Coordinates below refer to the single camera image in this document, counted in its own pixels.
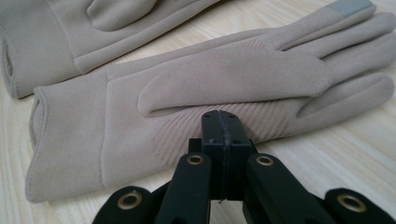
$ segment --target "wooden table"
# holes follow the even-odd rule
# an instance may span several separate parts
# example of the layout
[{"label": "wooden table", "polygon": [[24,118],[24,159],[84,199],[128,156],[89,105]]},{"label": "wooden table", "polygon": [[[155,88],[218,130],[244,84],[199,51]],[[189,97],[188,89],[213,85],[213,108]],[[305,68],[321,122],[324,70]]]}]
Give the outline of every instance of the wooden table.
[{"label": "wooden table", "polygon": [[[179,49],[222,35],[297,21],[331,0],[233,0],[217,4],[148,45],[115,61],[121,63]],[[380,11],[396,13],[395,0],[374,0]],[[396,63],[382,69],[396,80]],[[91,223],[115,190],[68,200],[31,204],[24,178],[33,150],[28,132],[34,97],[11,99],[0,83],[0,223]],[[312,133],[258,145],[280,158],[312,193],[354,189],[396,218],[396,96],[354,119]],[[149,190],[172,170],[133,182]],[[246,223],[241,203],[212,203],[211,223]]]}]

